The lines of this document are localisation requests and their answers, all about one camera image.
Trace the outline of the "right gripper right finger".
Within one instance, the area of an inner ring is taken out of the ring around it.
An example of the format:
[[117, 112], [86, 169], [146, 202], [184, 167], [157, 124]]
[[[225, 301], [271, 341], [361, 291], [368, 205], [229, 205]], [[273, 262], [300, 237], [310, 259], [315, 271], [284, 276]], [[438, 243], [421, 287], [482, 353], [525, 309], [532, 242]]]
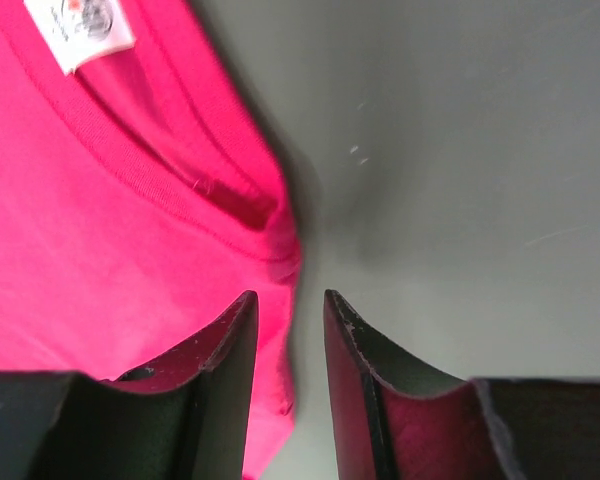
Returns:
[[459, 379], [324, 295], [343, 479], [600, 479], [600, 378]]

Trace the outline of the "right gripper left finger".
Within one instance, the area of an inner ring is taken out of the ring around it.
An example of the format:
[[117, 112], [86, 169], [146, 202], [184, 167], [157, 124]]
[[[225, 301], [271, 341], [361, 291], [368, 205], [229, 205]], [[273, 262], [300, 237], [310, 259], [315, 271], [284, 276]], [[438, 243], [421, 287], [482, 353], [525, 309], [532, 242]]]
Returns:
[[247, 291], [114, 381], [0, 372], [0, 479], [238, 479], [258, 331]]

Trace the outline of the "pink t shirt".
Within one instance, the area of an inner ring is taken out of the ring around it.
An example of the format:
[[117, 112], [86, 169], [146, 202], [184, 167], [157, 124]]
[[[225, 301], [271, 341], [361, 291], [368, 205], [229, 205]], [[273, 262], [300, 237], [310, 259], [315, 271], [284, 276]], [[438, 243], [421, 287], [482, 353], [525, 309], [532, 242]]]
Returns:
[[243, 475], [293, 431], [282, 170], [186, 1], [0, 1], [0, 370], [113, 379], [247, 290]]

